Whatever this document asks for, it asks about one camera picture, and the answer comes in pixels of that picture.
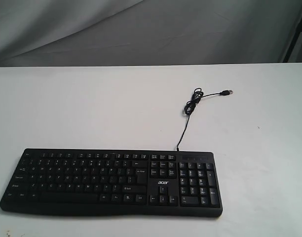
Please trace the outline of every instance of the logo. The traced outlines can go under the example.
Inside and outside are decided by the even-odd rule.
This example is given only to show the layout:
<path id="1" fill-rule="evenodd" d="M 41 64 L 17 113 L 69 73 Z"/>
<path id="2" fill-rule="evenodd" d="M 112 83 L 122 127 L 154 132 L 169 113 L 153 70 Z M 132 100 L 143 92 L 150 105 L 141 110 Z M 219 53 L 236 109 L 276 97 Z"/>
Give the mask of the logo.
<path id="1" fill-rule="evenodd" d="M 169 181 L 159 181 L 157 184 L 168 184 Z"/>

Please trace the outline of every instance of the keyboard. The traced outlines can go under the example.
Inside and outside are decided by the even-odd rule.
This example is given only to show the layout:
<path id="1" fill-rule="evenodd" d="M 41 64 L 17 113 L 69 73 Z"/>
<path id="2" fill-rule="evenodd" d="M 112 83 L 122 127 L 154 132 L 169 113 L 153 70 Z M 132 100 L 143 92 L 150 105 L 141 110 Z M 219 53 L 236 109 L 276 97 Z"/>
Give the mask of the keyboard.
<path id="1" fill-rule="evenodd" d="M 218 217 L 210 152 L 26 149 L 0 201 L 4 211 L 62 215 Z"/>

